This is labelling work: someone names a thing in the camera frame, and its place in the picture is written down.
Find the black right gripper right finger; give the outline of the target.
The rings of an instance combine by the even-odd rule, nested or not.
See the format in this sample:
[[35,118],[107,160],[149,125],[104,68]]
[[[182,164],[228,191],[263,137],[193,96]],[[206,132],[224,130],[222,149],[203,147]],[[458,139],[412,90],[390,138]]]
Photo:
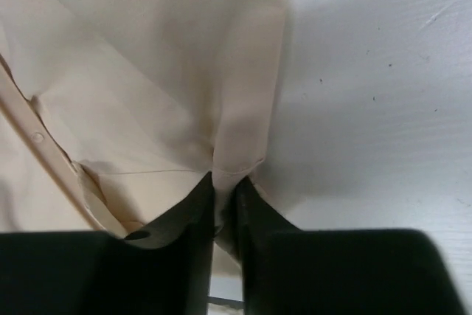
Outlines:
[[414,229],[303,230],[249,179],[235,190],[246,314],[463,314],[437,247]]

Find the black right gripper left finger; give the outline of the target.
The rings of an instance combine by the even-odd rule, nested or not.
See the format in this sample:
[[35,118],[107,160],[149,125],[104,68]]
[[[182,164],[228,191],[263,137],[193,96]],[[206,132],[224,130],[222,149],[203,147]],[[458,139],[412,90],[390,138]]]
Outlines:
[[205,314],[214,190],[206,174],[124,238],[107,232],[1,235],[3,314]]

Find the beige trousers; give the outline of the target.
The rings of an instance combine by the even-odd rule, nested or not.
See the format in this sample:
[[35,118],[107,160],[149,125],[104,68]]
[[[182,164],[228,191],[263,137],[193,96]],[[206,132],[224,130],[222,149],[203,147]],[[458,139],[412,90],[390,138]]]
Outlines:
[[[1,0],[1,60],[124,236],[207,173],[219,252],[230,196],[265,159],[285,0]],[[91,228],[1,113],[1,230]]]

